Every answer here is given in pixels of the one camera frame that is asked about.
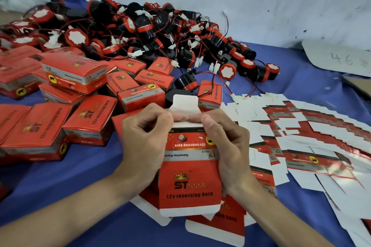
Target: right hand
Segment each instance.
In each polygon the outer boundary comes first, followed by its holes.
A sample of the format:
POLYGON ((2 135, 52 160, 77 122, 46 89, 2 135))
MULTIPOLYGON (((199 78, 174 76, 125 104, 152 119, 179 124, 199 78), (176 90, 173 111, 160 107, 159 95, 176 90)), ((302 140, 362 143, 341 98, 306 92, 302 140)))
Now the right hand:
POLYGON ((224 188, 241 203, 241 192, 257 183, 248 159, 249 131, 234 123, 221 109, 191 115, 188 121, 202 123, 207 136, 216 144, 224 188))

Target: yellow circle logo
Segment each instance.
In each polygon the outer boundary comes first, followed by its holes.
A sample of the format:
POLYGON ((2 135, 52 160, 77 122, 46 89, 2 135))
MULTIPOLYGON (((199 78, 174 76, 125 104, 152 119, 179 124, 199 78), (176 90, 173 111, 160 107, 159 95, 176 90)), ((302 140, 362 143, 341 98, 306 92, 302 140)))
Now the yellow circle logo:
POLYGON ((313 162, 313 163, 316 163, 316 164, 318 164, 318 160, 317 160, 317 158, 315 158, 314 156, 310 156, 309 157, 309 159, 313 162))
POLYGON ((59 148, 59 152, 60 154, 65 154, 66 153, 66 150, 67 150, 67 144, 66 143, 63 143, 60 148, 59 148))
POLYGON ((50 80, 50 82, 52 82, 52 83, 54 83, 54 84, 57 84, 57 79, 55 79, 55 77, 54 76, 52 76, 52 75, 48 75, 48 78, 49 78, 49 80, 50 80))
POLYGON ((108 139, 109 139, 109 135, 110 135, 110 133, 108 132, 108 133, 106 134, 106 136, 104 137, 104 140, 105 140, 105 141, 108 141, 108 139))
POLYGON ((19 88, 17 89, 16 93, 18 96, 24 96, 27 93, 27 91, 24 88, 19 88))
POLYGON ((208 145, 215 145, 214 142, 209 139, 209 137, 206 137, 206 142, 208 145))

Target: blue tablecloth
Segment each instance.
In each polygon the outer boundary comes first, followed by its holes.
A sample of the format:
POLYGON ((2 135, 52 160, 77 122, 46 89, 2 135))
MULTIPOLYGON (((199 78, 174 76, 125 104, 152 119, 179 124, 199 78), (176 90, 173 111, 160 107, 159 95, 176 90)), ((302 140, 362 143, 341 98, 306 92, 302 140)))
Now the blue tablecloth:
MULTIPOLYGON (((258 59, 281 67, 281 74, 275 81, 258 84, 263 91, 283 93, 289 99, 322 104, 371 125, 371 116, 365 102, 351 87, 342 84, 341 73, 312 66, 305 53, 299 50, 257 44, 250 46, 257 52, 258 59)), ((207 69, 208 64, 203 63, 199 71, 207 69)), ((177 70, 175 76, 179 75, 180 71, 177 70)), ((210 80, 211 77, 210 74, 200 74, 197 79, 210 80)), ((236 95, 241 95, 248 94, 253 86, 245 78, 237 76, 231 80, 230 88, 236 95)), ((231 101, 224 88, 223 102, 231 101)), ((40 102, 44 102, 44 98, 39 91, 20 101, 0 96, 2 104, 33 105, 40 102)), ((73 144, 61 162, 16 164, 0 168, 0 182, 15 188, 0 203, 0 225, 110 175, 121 160, 120 142, 116 135, 112 135, 106 147, 73 144)), ((289 179, 289 183, 277 187, 281 202, 335 246, 354 246, 348 233, 339 225, 324 194, 302 189, 292 176, 289 179)), ((127 203, 86 231, 70 246, 228 246, 188 233, 184 221, 184 217, 174 218, 168 226, 161 227, 133 204, 127 203)), ((245 246, 275 246, 257 224, 246 227, 245 232, 245 246)))

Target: left hand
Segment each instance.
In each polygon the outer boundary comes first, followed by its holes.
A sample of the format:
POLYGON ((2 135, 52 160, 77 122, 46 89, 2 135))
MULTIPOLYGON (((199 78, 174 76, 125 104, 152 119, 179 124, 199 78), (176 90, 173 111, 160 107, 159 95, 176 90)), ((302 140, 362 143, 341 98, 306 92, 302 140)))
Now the left hand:
POLYGON ((123 161, 111 178, 121 185, 132 186, 132 197, 138 195, 161 167, 167 135, 174 120, 184 119, 154 103, 126 118, 123 121, 123 161))

